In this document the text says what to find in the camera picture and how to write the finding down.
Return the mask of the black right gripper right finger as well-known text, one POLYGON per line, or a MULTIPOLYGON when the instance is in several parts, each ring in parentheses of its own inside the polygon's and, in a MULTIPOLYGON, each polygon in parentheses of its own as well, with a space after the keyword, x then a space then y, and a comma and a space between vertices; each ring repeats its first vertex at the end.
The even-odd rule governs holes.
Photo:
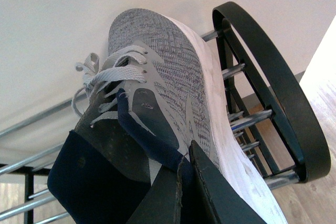
POLYGON ((235 192, 196 141, 189 147, 195 174, 197 223, 265 223, 235 192))

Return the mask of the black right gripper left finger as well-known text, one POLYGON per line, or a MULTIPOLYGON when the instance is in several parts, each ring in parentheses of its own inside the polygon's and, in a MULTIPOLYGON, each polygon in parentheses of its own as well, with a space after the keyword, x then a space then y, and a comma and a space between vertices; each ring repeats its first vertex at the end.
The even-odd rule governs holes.
POLYGON ((162 166, 127 223, 193 223, 194 173, 186 159, 172 171, 162 166))

